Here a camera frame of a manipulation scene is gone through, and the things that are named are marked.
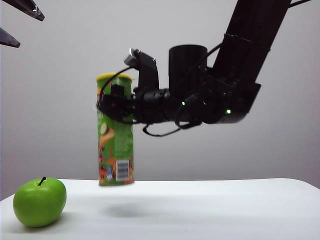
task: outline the cable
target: cable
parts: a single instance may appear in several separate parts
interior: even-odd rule
[[[96,107],[97,107],[99,110],[100,110],[100,102],[103,100],[104,95],[105,95],[104,90],[105,90],[106,86],[107,86],[113,79],[115,79],[119,74],[121,74],[121,73],[123,73],[123,72],[125,72],[125,71],[127,71],[127,70],[129,70],[129,69],[133,69],[133,67],[132,67],[132,66],[129,66],[129,67],[126,67],[126,68],[118,71],[116,74],[114,74],[112,77],[110,77],[110,78],[108,79],[108,81],[106,81],[105,84],[102,86],[102,88],[101,88],[101,90],[100,90],[100,94],[99,94],[99,101],[98,101],[97,104],[96,104]],[[139,124],[139,123],[140,123],[140,122],[137,122],[137,121],[123,121],[123,120],[116,120],[116,121],[118,121],[119,123],[122,123],[122,124]]]
[[[113,79],[115,79],[116,76],[118,76],[119,74],[122,74],[123,72],[125,72],[125,71],[127,71],[127,70],[129,70],[129,69],[133,69],[133,67],[132,67],[132,66],[129,66],[129,67],[126,67],[126,68],[122,69],[121,71],[118,71],[115,75],[113,75],[112,77],[110,77],[110,78],[108,79],[108,81],[106,81],[106,83],[102,86],[102,88],[101,88],[101,90],[100,90],[99,101],[98,101],[98,103],[97,103],[98,107],[100,106],[100,102],[101,102],[101,101],[103,100],[103,98],[104,98],[104,95],[105,95],[104,90],[105,90],[106,86],[107,86]]]
[[[165,136],[168,136],[168,135],[170,135],[170,134],[174,134],[174,133],[180,131],[180,128],[177,128],[176,130],[173,130],[173,131],[170,131],[170,132],[167,132],[167,133],[164,133],[164,134],[153,134],[153,133],[148,132],[148,130],[147,130],[147,128],[148,128],[150,125],[152,125],[152,123],[145,125],[144,128],[142,129],[142,131],[143,131],[145,134],[150,135],[150,136],[153,136],[153,137],[165,137]]]
[[[292,8],[292,7],[294,7],[294,6],[300,5],[300,4],[304,4],[304,3],[309,2],[309,1],[311,1],[311,0],[300,0],[300,1],[296,1],[296,2],[294,2],[294,3],[291,3],[291,4],[288,6],[288,9],[289,9],[289,8]]]
[[[207,54],[203,55],[196,63],[189,68],[189,70],[186,72],[186,74],[182,77],[181,80],[185,79],[192,71],[194,68],[197,68],[201,62],[203,62],[205,59],[207,59],[211,54],[213,54],[216,50],[218,50],[222,45],[222,42],[212,48]]]

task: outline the green snack can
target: green snack can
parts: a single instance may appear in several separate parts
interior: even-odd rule
[[[97,99],[101,88],[115,73],[105,73],[97,76]],[[131,97],[130,75],[121,73],[105,88],[108,95],[112,85],[124,87],[124,95]],[[124,117],[123,121],[132,122],[132,115]],[[132,124],[125,124],[111,119],[97,110],[98,126],[98,176],[100,186],[125,185],[134,179],[134,139]]]

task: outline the white table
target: white table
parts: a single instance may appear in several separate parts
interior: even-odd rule
[[[1,239],[320,240],[320,190],[299,180],[62,181],[67,202],[47,227],[23,226],[13,196],[1,201]]]

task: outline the gray wall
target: gray wall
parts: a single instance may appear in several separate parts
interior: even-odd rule
[[[2,198],[42,176],[97,179],[97,75],[125,65],[129,47],[220,43],[236,0],[37,0],[39,22],[6,3],[2,27],[21,41],[1,49]],[[134,127],[137,180],[294,178],[320,187],[320,1],[290,9],[257,82],[250,114],[165,138]],[[138,78],[136,71],[130,71]],[[154,131],[173,129],[172,123]]]

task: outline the black robotic arm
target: black robotic arm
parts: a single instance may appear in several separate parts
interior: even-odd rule
[[[146,124],[147,134],[149,125],[167,121],[177,130],[240,121],[261,87],[256,78],[288,8],[307,1],[238,0],[222,43],[211,51],[200,45],[169,50],[169,88],[159,89],[156,60],[131,48],[124,62],[139,71],[138,87],[131,99],[121,96],[118,85],[111,86],[111,95],[102,88],[98,109],[119,122],[133,114],[134,123]],[[207,66],[207,57],[218,49],[213,67]]]

